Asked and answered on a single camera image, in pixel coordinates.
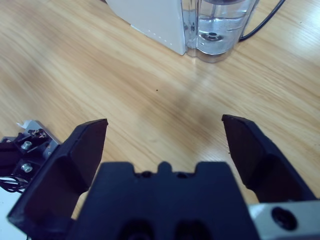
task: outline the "silver metal plate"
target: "silver metal plate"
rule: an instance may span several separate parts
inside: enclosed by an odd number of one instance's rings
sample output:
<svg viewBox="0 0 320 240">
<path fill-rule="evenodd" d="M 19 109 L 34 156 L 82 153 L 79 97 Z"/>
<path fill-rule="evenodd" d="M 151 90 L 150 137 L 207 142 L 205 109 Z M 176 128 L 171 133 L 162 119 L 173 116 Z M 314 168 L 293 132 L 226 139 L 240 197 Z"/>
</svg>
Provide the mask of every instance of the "silver metal plate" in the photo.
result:
<svg viewBox="0 0 320 240">
<path fill-rule="evenodd" d="M 272 217 L 274 208 L 291 212 L 297 227 L 286 230 Z M 320 201 L 260 203 L 248 210 L 262 240 L 320 240 Z"/>
</svg>

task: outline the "black plastic part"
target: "black plastic part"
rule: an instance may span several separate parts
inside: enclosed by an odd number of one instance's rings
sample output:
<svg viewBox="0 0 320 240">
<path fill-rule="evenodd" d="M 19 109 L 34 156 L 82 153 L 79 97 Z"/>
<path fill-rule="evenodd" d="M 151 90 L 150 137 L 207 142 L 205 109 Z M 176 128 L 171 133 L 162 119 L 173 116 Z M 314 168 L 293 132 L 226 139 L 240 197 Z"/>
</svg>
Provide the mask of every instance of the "black plastic part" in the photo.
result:
<svg viewBox="0 0 320 240">
<path fill-rule="evenodd" d="M 182 174 L 167 162 L 152 174 L 128 162 L 101 164 L 67 240 L 259 239 L 225 162 Z"/>
<path fill-rule="evenodd" d="M 9 176 L 13 173 L 22 154 L 17 151 L 13 142 L 0 143 L 0 176 Z"/>
<path fill-rule="evenodd" d="M 8 214 L 32 240 L 65 239 L 71 215 L 101 161 L 106 119 L 79 125 L 45 162 Z"/>
<path fill-rule="evenodd" d="M 223 115 L 231 158 L 243 184 L 264 203 L 316 200 L 277 146 L 251 120 Z"/>
</svg>

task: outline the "screw hole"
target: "screw hole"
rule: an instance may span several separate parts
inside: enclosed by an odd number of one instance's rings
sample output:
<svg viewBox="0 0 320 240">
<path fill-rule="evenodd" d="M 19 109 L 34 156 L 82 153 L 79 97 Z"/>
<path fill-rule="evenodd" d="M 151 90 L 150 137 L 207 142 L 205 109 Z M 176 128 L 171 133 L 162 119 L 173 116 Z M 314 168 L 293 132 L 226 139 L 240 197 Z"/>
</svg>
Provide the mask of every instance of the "screw hole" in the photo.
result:
<svg viewBox="0 0 320 240">
<path fill-rule="evenodd" d="M 176 177 L 179 178 L 179 179 L 187 179 L 189 176 L 188 176 L 188 174 L 186 174 L 184 172 L 178 172 L 176 174 Z"/>
<path fill-rule="evenodd" d="M 271 212 L 272 218 L 281 228 L 292 231 L 298 226 L 296 217 L 288 210 L 275 207 Z"/>
<path fill-rule="evenodd" d="M 141 173 L 141 176 L 143 178 L 150 178 L 152 176 L 152 172 L 150 171 L 144 171 L 143 173 Z"/>
</svg>

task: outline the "power cord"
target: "power cord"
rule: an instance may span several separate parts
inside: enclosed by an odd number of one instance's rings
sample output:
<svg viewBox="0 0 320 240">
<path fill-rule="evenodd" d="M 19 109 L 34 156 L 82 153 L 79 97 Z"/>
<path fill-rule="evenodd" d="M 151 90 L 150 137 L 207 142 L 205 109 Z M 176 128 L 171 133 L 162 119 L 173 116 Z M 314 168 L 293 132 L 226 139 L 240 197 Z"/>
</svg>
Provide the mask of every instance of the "power cord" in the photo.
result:
<svg viewBox="0 0 320 240">
<path fill-rule="evenodd" d="M 247 40 L 248 38 L 251 38 L 253 35 L 255 35 L 260 29 L 263 28 L 264 25 L 266 25 L 267 22 L 276 14 L 276 12 L 280 9 L 282 4 L 285 3 L 286 0 L 280 0 L 279 3 L 275 6 L 275 8 L 270 12 L 270 14 L 250 33 L 247 35 L 244 35 L 240 37 L 239 42 L 242 42 L 244 40 Z"/>
<path fill-rule="evenodd" d="M 23 192 L 21 190 L 25 189 L 27 186 L 28 182 L 21 180 L 18 175 L 0 177 L 0 187 L 9 193 L 22 194 Z"/>
</svg>

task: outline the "water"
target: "water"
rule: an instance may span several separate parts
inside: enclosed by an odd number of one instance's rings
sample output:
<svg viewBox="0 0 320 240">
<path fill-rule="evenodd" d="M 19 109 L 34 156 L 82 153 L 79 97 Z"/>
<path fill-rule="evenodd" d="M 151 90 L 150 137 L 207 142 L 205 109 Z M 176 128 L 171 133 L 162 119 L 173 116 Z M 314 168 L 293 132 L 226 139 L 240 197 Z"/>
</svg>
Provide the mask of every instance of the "water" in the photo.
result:
<svg viewBox="0 0 320 240">
<path fill-rule="evenodd" d="M 189 17 L 193 15 L 197 21 L 197 31 L 192 39 L 189 35 L 188 47 L 196 45 L 197 49 L 210 55 L 220 55 L 231 50 L 244 31 L 255 2 L 256 0 L 199 0 L 199 9 L 193 9 L 193 14 L 189 12 Z"/>
</svg>

